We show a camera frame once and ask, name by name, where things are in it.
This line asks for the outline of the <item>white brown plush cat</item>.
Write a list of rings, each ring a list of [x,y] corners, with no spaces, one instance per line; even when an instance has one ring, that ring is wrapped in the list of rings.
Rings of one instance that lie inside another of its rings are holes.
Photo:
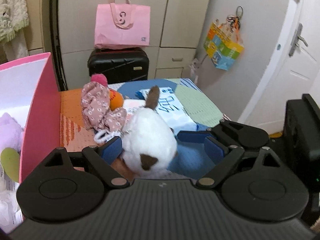
[[[177,155],[174,132],[156,112],[160,89],[153,86],[145,106],[131,116],[123,128],[121,159],[140,177],[158,175]]]

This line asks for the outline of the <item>pink floral fabric pouch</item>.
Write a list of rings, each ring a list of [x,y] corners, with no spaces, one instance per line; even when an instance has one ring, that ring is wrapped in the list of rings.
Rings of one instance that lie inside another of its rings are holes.
[[[98,82],[84,85],[81,91],[81,110],[85,128],[96,131],[120,131],[127,116],[123,107],[111,109],[110,91]]]

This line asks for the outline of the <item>orange pink plush toy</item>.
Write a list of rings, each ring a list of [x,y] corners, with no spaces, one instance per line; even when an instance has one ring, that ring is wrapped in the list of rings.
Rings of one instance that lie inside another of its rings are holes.
[[[93,74],[91,76],[92,82],[100,83],[109,89],[109,97],[110,97],[110,109],[114,111],[115,109],[122,107],[124,103],[123,96],[114,89],[108,87],[107,78],[103,74]]]

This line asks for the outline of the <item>purple plush toy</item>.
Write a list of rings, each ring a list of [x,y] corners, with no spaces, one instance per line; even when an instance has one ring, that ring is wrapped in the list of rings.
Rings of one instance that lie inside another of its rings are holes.
[[[8,113],[1,116],[0,125],[0,148],[1,152],[5,148],[13,148],[17,152],[21,151],[24,129]]]

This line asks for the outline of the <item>colourful patterned mat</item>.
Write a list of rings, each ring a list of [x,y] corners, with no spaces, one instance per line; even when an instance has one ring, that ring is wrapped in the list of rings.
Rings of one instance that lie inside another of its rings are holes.
[[[197,123],[200,131],[216,126],[221,119],[227,118],[216,105],[190,79],[155,79],[116,83],[109,86],[122,96],[136,99],[141,89],[170,87],[183,105],[187,114]],[[93,145],[94,132],[85,129],[81,114],[81,89],[60,93],[60,145],[69,152],[78,152],[86,146]],[[165,174],[167,178],[185,176],[199,179],[215,166],[206,155],[203,144],[178,142],[178,156]]]

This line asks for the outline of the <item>white blue tissue pack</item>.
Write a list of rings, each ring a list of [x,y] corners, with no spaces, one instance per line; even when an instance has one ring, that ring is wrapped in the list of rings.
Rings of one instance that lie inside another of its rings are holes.
[[[126,121],[131,118],[136,110],[145,106],[149,91],[150,89],[139,90],[137,96],[141,99],[124,100],[123,108],[127,111]],[[199,125],[188,115],[173,89],[171,87],[161,87],[159,91],[159,100],[155,111],[174,130],[174,134],[177,135],[180,131],[198,131]]]

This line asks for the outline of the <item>green plush piece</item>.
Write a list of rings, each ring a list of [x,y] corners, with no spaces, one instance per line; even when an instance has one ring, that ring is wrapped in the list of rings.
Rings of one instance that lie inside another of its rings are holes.
[[[4,172],[14,182],[19,182],[20,177],[20,155],[13,148],[5,148],[1,152],[1,165]]]

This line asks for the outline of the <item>black suitcase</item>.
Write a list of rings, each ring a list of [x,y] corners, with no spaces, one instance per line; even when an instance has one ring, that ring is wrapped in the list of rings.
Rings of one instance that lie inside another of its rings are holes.
[[[96,49],[87,61],[89,75],[103,74],[109,84],[148,79],[149,58],[141,48]]]

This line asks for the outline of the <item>colourful hanging gift bag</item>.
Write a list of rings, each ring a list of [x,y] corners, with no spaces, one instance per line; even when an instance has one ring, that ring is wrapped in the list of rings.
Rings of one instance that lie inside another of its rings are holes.
[[[204,50],[217,69],[228,71],[244,50],[240,18],[228,15],[225,22],[212,22],[204,40]]]

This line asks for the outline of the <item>pink storage box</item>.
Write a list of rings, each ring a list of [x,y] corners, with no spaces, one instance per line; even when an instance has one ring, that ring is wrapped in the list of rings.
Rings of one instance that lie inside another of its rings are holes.
[[[23,222],[16,199],[20,183],[60,144],[60,93],[50,53],[1,64],[1,116],[4,113],[24,129],[19,182],[1,165],[1,232],[9,233]]]

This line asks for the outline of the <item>pink paper shopping bag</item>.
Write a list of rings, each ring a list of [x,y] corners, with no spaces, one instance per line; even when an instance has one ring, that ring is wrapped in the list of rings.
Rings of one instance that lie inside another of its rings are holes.
[[[130,0],[119,4],[110,0],[97,6],[94,47],[97,49],[126,49],[150,45],[151,8],[132,4]]]

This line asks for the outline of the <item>white knitted garment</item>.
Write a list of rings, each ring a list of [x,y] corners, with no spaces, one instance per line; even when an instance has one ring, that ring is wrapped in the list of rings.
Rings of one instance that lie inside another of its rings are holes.
[[[1,0],[1,44],[12,41],[28,25],[26,0]]]

